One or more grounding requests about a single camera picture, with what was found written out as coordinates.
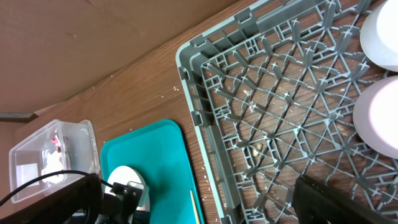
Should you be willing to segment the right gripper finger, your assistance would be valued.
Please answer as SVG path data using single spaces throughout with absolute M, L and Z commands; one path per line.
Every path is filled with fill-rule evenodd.
M 394 224 L 395 221 L 307 176 L 299 176 L 292 205 L 300 224 Z

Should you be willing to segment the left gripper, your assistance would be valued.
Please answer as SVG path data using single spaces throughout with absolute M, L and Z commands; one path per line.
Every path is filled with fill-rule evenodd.
M 137 207 L 144 205 L 146 185 L 137 182 L 120 184 L 115 182 L 110 193 L 104 193 L 103 204 L 95 224 L 133 223 Z

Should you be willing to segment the large white plate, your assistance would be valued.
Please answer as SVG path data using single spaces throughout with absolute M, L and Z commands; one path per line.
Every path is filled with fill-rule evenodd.
M 133 168 L 128 166 L 119 166 L 112 171 L 109 175 L 107 182 L 114 184 L 115 182 L 123 185 L 127 185 L 132 182 L 133 187 L 138 187 L 139 184 L 143 185 L 143 196 L 140 198 L 137 211 L 149 212 L 150 211 L 150 199 L 149 199 L 149 187 L 147 186 L 143 176 Z

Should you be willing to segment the wooden chopstick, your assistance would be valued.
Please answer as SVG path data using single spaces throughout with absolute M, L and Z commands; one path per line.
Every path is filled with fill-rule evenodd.
M 197 210 L 197 206 L 196 206 L 196 202 L 195 202 L 195 197 L 193 195 L 193 191 L 190 190 L 190 198 L 191 198 L 191 202 L 192 202 L 192 208 L 193 208 L 193 213 L 194 213 L 194 217 L 195 217 L 195 223 L 196 224 L 200 224 L 200 217 L 198 215 L 198 210 Z

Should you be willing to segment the red snack wrapper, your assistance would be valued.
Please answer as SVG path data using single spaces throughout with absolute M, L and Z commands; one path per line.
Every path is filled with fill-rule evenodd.
M 62 145 L 57 135 L 51 139 L 52 144 L 56 147 L 57 152 L 62 151 Z

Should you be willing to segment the pink white bowl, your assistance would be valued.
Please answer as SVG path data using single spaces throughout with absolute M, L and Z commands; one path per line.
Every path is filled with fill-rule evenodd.
M 373 83 L 359 96 L 353 110 L 354 127 L 375 151 L 397 158 L 397 77 Z

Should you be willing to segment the white tissue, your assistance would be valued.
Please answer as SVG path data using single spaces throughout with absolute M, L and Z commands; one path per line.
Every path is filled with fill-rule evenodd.
M 46 165 L 41 171 L 41 175 L 57 172 L 63 170 L 63 164 L 61 162 L 62 154 L 54 151 L 53 153 L 46 154 Z M 53 175 L 43 179 L 46 184 L 57 184 L 63 180 L 63 174 Z

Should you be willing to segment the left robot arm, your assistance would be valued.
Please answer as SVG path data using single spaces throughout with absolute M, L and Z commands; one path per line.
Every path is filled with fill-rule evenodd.
M 1 200 L 10 198 L 30 184 L 57 174 L 80 174 L 83 177 L 46 196 L 16 213 L 1 219 L 1 223 L 149 223 L 150 212 L 139 210 L 144 197 L 144 185 L 121 184 L 101 179 L 98 174 L 77 170 L 61 170 L 36 177 Z

